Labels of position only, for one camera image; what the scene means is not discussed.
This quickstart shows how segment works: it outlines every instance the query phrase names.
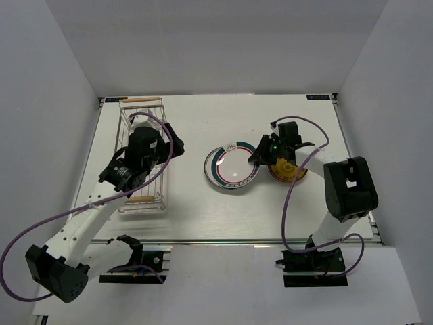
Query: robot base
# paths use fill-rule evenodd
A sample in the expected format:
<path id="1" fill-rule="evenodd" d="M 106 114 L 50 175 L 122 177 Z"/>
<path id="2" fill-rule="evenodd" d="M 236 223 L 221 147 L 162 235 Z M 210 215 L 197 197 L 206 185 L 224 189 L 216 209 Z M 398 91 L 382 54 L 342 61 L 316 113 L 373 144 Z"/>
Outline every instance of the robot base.
<path id="1" fill-rule="evenodd" d="M 282 251 L 283 259 L 276 261 L 284 266 L 284 286 L 347 286 L 346 276 L 333 275 L 344 272 L 343 255 L 339 248 L 328 252 L 313 251 L 305 254 Z"/>

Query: white table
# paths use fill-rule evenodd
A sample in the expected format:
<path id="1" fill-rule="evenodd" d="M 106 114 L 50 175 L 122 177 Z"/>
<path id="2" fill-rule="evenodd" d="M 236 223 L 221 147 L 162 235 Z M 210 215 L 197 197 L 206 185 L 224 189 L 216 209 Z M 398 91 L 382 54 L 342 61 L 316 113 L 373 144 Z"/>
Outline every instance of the white table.
<path id="1" fill-rule="evenodd" d="M 203 174 L 207 154 L 229 142 L 245 141 L 257 146 L 270 133 L 269 123 L 287 115 L 307 117 L 319 123 L 331 139 L 329 151 L 348 156 L 330 100 L 307 100 L 305 95 L 189 95 L 163 97 L 166 116 L 185 142 L 185 154 L 168 168 L 168 208 L 165 214 L 119 215 L 96 235 L 107 240 L 128 234 L 154 242 L 201 240 L 279 240 L 281 210 L 288 185 L 272 178 L 266 167 L 245 188 L 218 191 Z M 105 103 L 78 194 L 82 205 L 98 175 L 114 153 L 119 118 L 118 103 Z M 314 126 L 298 122 L 303 141 L 322 144 Z M 296 186 L 289 204 L 286 234 L 305 240 L 327 211 L 324 182 L 313 174 Z M 373 238 L 368 218 L 350 232 Z"/>

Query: plate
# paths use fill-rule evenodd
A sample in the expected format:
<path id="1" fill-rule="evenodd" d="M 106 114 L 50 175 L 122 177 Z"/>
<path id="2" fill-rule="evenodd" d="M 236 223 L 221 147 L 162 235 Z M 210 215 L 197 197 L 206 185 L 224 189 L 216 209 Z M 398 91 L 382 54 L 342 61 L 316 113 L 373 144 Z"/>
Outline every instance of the plate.
<path id="1" fill-rule="evenodd" d="M 236 189 L 250 183 L 258 173 L 260 164 L 248 158 L 255 148 L 247 142 L 232 142 L 219 148 L 212 160 L 212 178 L 223 188 Z"/>
<path id="2" fill-rule="evenodd" d="M 218 188 L 223 188 L 221 185 L 219 185 L 217 183 L 217 181 L 215 181 L 215 179 L 212 177 L 212 160 L 215 157 L 215 154 L 217 153 L 218 150 L 220 150 L 221 147 L 218 147 L 216 149 L 214 149 L 212 152 L 210 152 L 210 154 L 208 154 L 208 156 L 206 157 L 206 159 L 204 160 L 204 174 L 206 176 L 206 178 L 208 179 L 208 181 L 212 184 L 215 185 Z"/>

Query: wooden handle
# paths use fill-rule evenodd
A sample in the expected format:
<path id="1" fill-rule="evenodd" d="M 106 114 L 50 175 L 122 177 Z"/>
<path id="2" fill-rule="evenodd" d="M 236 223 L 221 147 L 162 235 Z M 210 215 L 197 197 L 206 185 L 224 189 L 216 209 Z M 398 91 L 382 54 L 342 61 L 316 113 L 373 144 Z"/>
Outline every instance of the wooden handle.
<path id="1" fill-rule="evenodd" d="M 137 103 L 137 102 L 153 102 L 154 100 L 160 100 L 161 97 L 139 97 L 139 98 L 127 98 L 121 100 L 122 103 Z"/>
<path id="2" fill-rule="evenodd" d="M 136 196 L 134 198 L 129 198 L 127 203 L 142 203 L 142 202 L 151 202 L 154 200 L 153 195 L 149 196 Z"/>

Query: yellow plate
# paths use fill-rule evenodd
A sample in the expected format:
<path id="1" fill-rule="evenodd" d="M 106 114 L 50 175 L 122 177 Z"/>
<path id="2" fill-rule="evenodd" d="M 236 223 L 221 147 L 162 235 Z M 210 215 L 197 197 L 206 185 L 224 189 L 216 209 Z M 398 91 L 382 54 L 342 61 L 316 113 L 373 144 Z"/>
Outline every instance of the yellow plate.
<path id="1" fill-rule="evenodd" d="M 276 180 L 284 183 L 292 183 L 299 167 L 293 165 L 284 158 L 279 158 L 277 164 L 268 166 L 268 170 Z M 306 168 L 301 170 L 298 181 L 305 177 L 307 171 L 308 169 Z"/>

